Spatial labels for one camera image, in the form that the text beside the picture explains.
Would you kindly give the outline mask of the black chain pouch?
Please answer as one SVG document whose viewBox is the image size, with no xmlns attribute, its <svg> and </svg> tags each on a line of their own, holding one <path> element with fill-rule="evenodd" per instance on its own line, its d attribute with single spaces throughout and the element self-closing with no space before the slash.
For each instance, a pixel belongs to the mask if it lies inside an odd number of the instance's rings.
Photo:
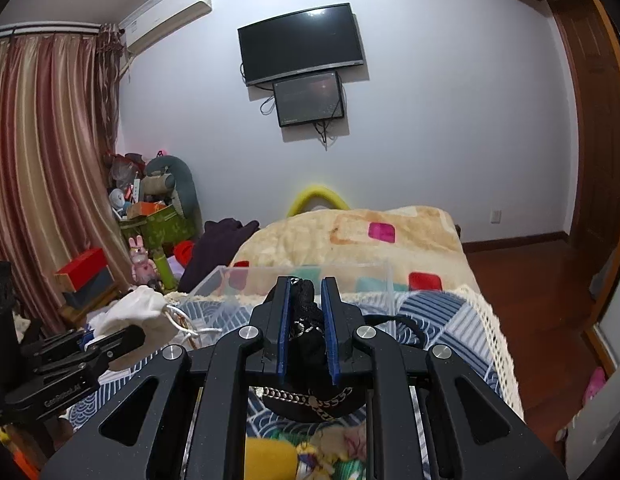
<svg viewBox="0 0 620 480">
<path fill-rule="evenodd" d="M 313 283 L 293 278 L 286 372 L 276 387 L 264 387 L 258 394 L 275 415 L 314 424 L 346 417 L 364 405 L 364 391 L 333 385 L 323 330 Z"/>
</svg>

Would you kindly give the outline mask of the floral fabric bundle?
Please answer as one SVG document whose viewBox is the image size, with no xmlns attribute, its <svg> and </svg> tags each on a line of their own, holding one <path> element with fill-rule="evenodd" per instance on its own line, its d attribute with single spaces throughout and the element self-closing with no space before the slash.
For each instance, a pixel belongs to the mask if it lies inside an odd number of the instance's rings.
<svg viewBox="0 0 620 480">
<path fill-rule="evenodd" d="M 319 429 L 297 444 L 296 479 L 365 479 L 368 473 L 366 422 L 352 427 L 339 425 Z"/>
</svg>

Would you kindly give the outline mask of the yellow sponge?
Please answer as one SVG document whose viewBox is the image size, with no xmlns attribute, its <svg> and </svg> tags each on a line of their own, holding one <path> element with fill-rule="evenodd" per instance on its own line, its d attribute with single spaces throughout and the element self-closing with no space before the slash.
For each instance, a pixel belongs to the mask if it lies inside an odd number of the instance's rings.
<svg viewBox="0 0 620 480">
<path fill-rule="evenodd" d="M 248 437 L 245 443 L 245 480 L 295 480 L 298 455 L 287 441 Z"/>
</svg>

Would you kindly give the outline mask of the clear plastic storage box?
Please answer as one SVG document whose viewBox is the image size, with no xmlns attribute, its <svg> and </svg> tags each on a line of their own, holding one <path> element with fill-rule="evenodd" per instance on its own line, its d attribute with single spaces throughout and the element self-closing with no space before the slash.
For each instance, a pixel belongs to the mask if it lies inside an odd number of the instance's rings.
<svg viewBox="0 0 620 480">
<path fill-rule="evenodd" d="M 289 311 L 299 298 L 321 304 L 321 284 L 334 278 L 339 298 L 358 307 L 364 315 L 398 314 L 394 284 L 387 262 L 329 263 L 320 266 L 218 266 L 191 292 L 172 297 L 197 328 L 215 328 L 218 333 L 200 338 L 211 346 L 232 330 L 249 323 L 252 310 L 268 299 L 287 299 Z"/>
</svg>

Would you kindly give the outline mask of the red box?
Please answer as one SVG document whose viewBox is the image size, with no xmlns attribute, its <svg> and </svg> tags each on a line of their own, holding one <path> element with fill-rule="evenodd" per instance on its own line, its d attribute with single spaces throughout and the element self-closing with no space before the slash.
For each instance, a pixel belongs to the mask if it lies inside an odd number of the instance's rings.
<svg viewBox="0 0 620 480">
<path fill-rule="evenodd" d="M 58 288 L 62 292 L 78 292 L 107 266 L 102 248 L 91 248 L 73 258 L 54 274 Z"/>
</svg>

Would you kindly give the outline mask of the beige fleece blanket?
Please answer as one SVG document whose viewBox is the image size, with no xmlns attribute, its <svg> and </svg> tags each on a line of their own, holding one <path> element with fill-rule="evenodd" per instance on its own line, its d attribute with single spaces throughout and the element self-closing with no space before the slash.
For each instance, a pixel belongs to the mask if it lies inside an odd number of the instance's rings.
<svg viewBox="0 0 620 480">
<path fill-rule="evenodd" d="M 445 290 L 479 289 L 450 214 L 429 206 L 296 214 L 252 234 L 232 263 L 323 266 L 382 261 L 391 265 L 397 284 L 408 284 L 412 273 L 427 273 L 437 275 Z"/>
</svg>

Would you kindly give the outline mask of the pink rabbit plush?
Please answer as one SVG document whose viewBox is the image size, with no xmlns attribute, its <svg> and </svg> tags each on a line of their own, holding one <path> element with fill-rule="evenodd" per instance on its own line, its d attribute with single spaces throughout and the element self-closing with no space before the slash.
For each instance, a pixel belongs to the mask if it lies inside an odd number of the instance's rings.
<svg viewBox="0 0 620 480">
<path fill-rule="evenodd" d="M 157 273 L 156 264 L 150 258 L 150 254 L 144 246 L 141 235 L 128 238 L 131 260 L 131 274 L 135 285 L 145 285 L 149 288 L 159 290 L 160 279 Z"/>
</svg>

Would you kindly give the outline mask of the dark purple blanket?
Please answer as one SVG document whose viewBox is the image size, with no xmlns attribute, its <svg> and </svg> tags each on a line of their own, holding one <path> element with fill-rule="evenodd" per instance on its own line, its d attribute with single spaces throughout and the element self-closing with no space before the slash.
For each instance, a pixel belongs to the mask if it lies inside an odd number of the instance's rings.
<svg viewBox="0 0 620 480">
<path fill-rule="evenodd" d="M 240 246 L 259 230 L 259 222 L 242 223 L 233 218 L 206 221 L 204 232 L 194 244 L 191 259 L 185 266 L 178 291 L 191 292 L 217 266 L 228 266 Z"/>
</svg>

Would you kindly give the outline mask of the blue white patterned cloth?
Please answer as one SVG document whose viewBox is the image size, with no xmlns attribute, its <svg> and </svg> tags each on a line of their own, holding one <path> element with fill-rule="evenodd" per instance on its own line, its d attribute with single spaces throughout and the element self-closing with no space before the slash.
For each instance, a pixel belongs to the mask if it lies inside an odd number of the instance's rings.
<svg viewBox="0 0 620 480">
<path fill-rule="evenodd" d="M 174 306 L 185 312 L 196 327 L 210 327 L 221 330 L 220 335 L 204 337 L 204 346 L 216 342 L 220 336 L 236 330 L 249 321 L 252 310 L 261 304 L 261 296 L 193 296 L 186 300 L 182 292 L 170 292 L 168 298 Z M 479 292 L 468 286 L 461 286 L 452 292 L 440 290 L 417 290 L 416 292 L 395 292 L 394 306 L 387 307 L 387 295 L 381 292 L 357 292 L 345 294 L 345 300 L 358 306 L 364 314 L 397 313 L 410 318 L 425 336 L 424 349 L 435 344 L 446 344 L 458 354 L 488 387 L 521 418 L 524 419 L 518 382 L 514 375 L 514 362 L 508 352 L 508 344 L 501 332 L 499 319 L 492 307 Z M 410 328 L 399 322 L 380 324 L 385 331 L 394 335 L 400 344 L 416 344 L 418 338 Z M 147 365 L 158 352 L 125 368 L 123 372 L 107 372 L 105 382 L 100 378 L 100 388 L 84 400 L 72 406 L 67 414 L 69 422 L 78 431 L 94 416 L 142 367 Z M 359 408 L 341 418 L 320 420 L 320 422 L 292 422 L 275 415 L 266 408 L 263 400 L 274 401 L 266 387 L 250 387 L 248 396 L 246 434 L 251 438 L 280 440 L 295 445 L 297 451 L 311 451 L 310 441 L 324 427 L 343 426 L 357 428 L 366 419 L 365 409 Z M 411 387 L 413 411 L 420 438 L 425 479 L 430 479 L 429 462 L 420 409 L 417 407 L 416 390 Z M 333 460 L 330 476 L 327 469 L 320 469 L 317 479 L 364 479 L 365 460 Z"/>
</svg>

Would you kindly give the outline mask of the yellow hoop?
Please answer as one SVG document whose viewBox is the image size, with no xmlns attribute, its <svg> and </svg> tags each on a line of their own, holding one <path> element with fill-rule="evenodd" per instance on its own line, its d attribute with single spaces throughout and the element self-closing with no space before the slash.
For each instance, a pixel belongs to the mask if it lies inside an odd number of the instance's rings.
<svg viewBox="0 0 620 480">
<path fill-rule="evenodd" d="M 349 210 L 348 204 L 333 190 L 323 185 L 312 184 L 299 192 L 287 211 L 287 217 L 309 212 L 311 206 L 327 209 Z"/>
</svg>

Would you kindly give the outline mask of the grey green plush dinosaur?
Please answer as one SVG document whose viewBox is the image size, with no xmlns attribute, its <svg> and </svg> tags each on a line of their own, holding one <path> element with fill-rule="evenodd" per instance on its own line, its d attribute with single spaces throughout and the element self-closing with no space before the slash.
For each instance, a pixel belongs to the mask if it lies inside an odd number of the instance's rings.
<svg viewBox="0 0 620 480">
<path fill-rule="evenodd" d="M 193 176 L 179 157 L 162 155 L 150 160 L 144 168 L 140 196 L 165 200 L 181 217 L 194 222 L 197 234 L 203 231 Z"/>
</svg>

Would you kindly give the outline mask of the striped red beige curtain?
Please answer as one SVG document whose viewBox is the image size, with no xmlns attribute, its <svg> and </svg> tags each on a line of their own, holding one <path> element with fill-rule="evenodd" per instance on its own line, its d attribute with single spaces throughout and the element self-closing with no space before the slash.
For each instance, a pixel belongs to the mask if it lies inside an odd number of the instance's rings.
<svg viewBox="0 0 620 480">
<path fill-rule="evenodd" d="M 0 39 L 0 260 L 27 318 L 61 332 L 55 272 L 101 248 L 115 282 L 130 263 L 108 200 L 115 154 L 121 30 Z"/>
</svg>

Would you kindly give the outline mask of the white wall socket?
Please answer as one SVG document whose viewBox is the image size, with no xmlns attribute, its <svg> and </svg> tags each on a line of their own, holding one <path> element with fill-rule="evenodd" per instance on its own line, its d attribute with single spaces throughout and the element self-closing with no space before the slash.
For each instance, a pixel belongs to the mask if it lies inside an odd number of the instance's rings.
<svg viewBox="0 0 620 480">
<path fill-rule="evenodd" d="M 502 211 L 493 210 L 490 212 L 490 223 L 491 224 L 499 224 L 502 218 Z"/>
</svg>

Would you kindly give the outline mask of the small black wall monitor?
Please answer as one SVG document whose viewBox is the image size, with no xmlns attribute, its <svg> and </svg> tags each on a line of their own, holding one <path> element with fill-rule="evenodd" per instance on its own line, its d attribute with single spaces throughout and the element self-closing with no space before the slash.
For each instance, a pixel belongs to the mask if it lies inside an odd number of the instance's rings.
<svg viewBox="0 0 620 480">
<path fill-rule="evenodd" d="M 281 128 L 345 117 L 339 74 L 309 74 L 275 81 L 273 95 Z"/>
</svg>

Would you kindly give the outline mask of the large black wall television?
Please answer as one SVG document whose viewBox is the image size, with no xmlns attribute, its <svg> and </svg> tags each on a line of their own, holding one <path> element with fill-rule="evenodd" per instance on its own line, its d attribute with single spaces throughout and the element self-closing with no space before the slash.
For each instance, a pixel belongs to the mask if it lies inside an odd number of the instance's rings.
<svg viewBox="0 0 620 480">
<path fill-rule="evenodd" d="M 237 29 L 237 35 L 248 86 L 364 63 L 348 3 L 268 18 Z"/>
</svg>

